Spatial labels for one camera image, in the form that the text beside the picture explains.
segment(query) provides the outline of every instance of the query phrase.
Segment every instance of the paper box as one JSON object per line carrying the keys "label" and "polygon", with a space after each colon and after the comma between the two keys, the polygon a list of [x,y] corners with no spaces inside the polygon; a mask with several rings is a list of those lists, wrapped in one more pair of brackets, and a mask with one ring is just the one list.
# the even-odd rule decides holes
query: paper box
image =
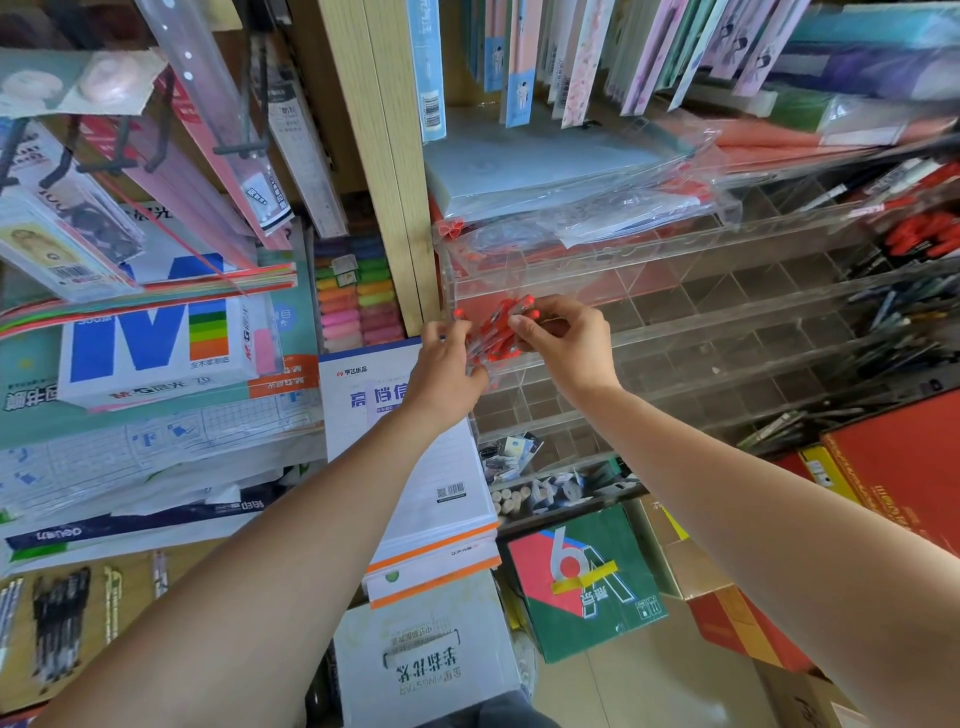
{"label": "paper box", "polygon": [[780,728],[870,728],[833,683],[762,662],[755,665]]}
{"label": "paper box", "polygon": [[516,539],[507,549],[547,663],[667,616],[619,505]]}
{"label": "paper box", "polygon": [[773,665],[807,671],[812,661],[697,546],[653,495],[624,503],[660,589],[683,599],[710,643]]}
{"label": "paper box", "polygon": [[960,556],[958,412],[953,390],[821,440],[867,508]]}
{"label": "paper box", "polygon": [[244,298],[221,299],[65,326],[59,397],[110,409],[253,379],[248,306]]}
{"label": "paper box", "polygon": [[347,727],[413,728],[520,687],[488,570],[348,610],[333,651]]}

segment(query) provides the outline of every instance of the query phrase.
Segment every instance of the hand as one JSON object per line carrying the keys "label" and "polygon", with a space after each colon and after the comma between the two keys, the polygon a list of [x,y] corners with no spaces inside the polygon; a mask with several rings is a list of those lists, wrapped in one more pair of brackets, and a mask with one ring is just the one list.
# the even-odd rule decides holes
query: hand
{"label": "hand", "polygon": [[[476,367],[467,375],[469,321],[423,327],[423,348],[403,398],[403,408],[417,410],[437,434],[463,420],[490,383],[487,370]],[[440,338],[446,332],[446,338]]]}
{"label": "hand", "polygon": [[577,409],[583,409],[591,392],[620,388],[613,368],[610,324],[596,308],[568,296],[537,299],[542,325],[526,316],[507,322],[530,344],[546,364],[557,389]]}

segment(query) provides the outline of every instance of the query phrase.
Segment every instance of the jeans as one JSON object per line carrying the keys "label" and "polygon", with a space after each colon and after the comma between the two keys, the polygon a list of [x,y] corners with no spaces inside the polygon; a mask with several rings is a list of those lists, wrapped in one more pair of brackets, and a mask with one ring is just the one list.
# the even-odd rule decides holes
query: jeans
{"label": "jeans", "polygon": [[522,691],[505,692],[452,716],[431,720],[420,728],[560,728],[538,713]]}

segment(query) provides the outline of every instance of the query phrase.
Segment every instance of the sticker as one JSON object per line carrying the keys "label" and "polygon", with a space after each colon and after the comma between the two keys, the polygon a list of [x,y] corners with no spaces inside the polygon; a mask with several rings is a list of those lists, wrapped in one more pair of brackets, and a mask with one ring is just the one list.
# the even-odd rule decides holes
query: sticker
{"label": "sticker", "polygon": [[357,256],[351,253],[349,255],[335,257],[330,261],[330,267],[333,268],[334,276],[355,271],[359,267],[357,266]]}
{"label": "sticker", "polygon": [[357,281],[356,271],[347,271],[337,276],[337,285],[341,288],[347,285],[353,285]]}

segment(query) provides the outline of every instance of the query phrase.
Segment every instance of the barcode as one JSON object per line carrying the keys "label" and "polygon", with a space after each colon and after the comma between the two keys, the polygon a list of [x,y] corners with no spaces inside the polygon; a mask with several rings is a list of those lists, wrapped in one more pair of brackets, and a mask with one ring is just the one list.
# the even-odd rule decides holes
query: barcode
{"label": "barcode", "polygon": [[564,79],[564,85],[560,87],[560,97],[558,103],[562,106],[566,106],[566,97],[570,95],[570,79]]}
{"label": "barcode", "polygon": [[423,101],[423,126],[429,131],[440,128],[440,91],[431,91],[422,93],[420,99]]}
{"label": "barcode", "polygon": [[93,271],[83,265],[61,265],[50,270],[57,278],[64,280],[89,278],[94,275]]}
{"label": "barcode", "polygon": [[437,489],[437,502],[442,503],[445,500],[453,500],[454,498],[465,497],[466,495],[467,489],[464,487],[463,482],[453,483],[452,485]]}

